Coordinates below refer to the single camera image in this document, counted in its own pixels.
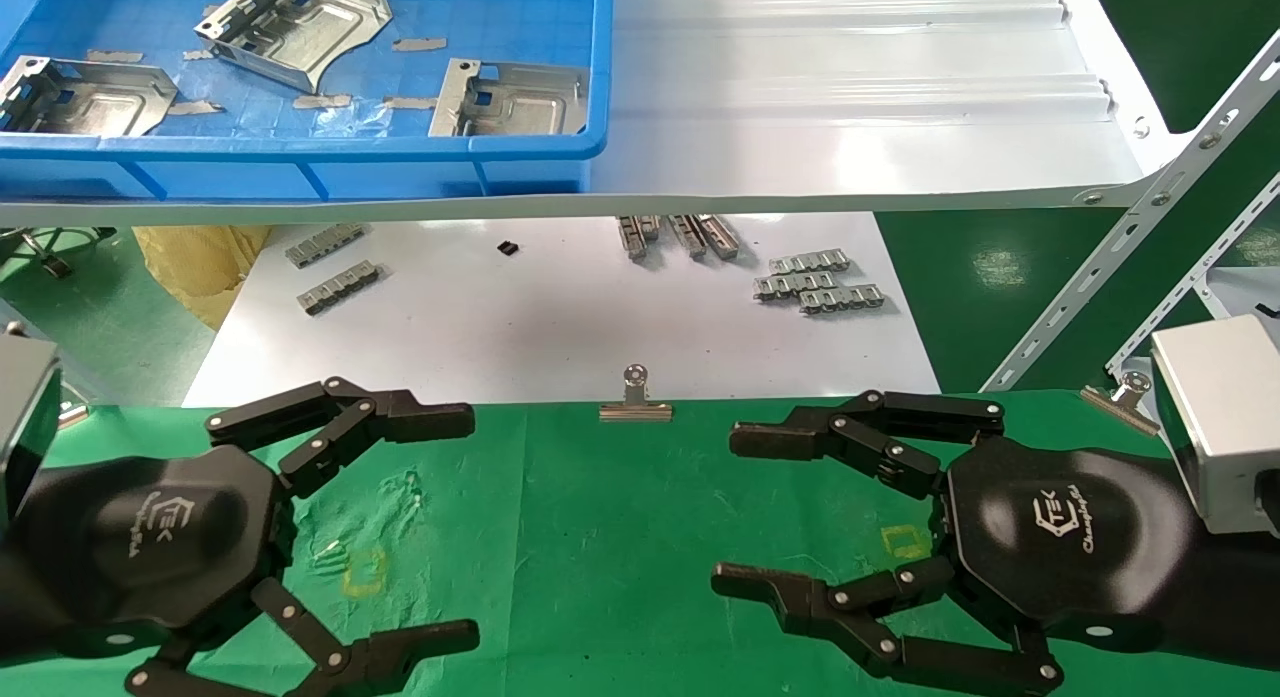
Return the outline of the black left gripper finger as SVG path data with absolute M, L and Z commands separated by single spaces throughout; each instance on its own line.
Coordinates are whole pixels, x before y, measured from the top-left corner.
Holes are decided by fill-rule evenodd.
M 475 432 L 468 404 L 424 405 L 408 390 L 370 391 L 330 377 L 210 416 L 214 446 L 244 451 L 306 434 L 278 463 L 292 497 L 311 497 L 376 442 L 428 442 Z

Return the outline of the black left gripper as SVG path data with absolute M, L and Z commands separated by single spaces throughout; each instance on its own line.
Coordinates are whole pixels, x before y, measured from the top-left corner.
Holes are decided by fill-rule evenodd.
M 470 619 L 342 645 L 278 581 L 293 518 L 269 466 L 229 445 L 41 471 L 20 505 L 20 656 L 105 659 L 170 641 L 128 675 L 129 694 L 260 696 L 188 671 L 196 647 L 224 645 L 260 611 L 314 662 L 287 696 L 387 696 L 422 660 L 479 646 Z

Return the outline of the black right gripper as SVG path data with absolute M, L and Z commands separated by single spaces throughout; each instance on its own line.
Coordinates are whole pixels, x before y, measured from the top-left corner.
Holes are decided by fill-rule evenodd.
M 987 439 L 951 460 L 943 504 L 957 582 L 952 561 L 934 556 L 837 586 L 718 561 L 710 587 L 765 602 L 783 633 L 829 642 L 870 677 L 970 696 L 1056 691 L 1065 673 L 1044 634 L 1111 651 L 1166 645 L 1171 592 L 1203 535 L 1170 460 Z M 1009 650 L 882 623 L 951 586 Z

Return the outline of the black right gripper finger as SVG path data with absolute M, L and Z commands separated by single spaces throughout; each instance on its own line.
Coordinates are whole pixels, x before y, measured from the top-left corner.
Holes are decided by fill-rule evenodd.
M 941 491 L 945 469 L 909 439 L 975 445 L 1004 432 L 1004 407 L 997 402 L 868 390 L 840 405 L 796 405 L 781 423 L 739 422 L 730 432 L 730 450 L 754 459 L 831 457 L 901 495 L 924 500 Z

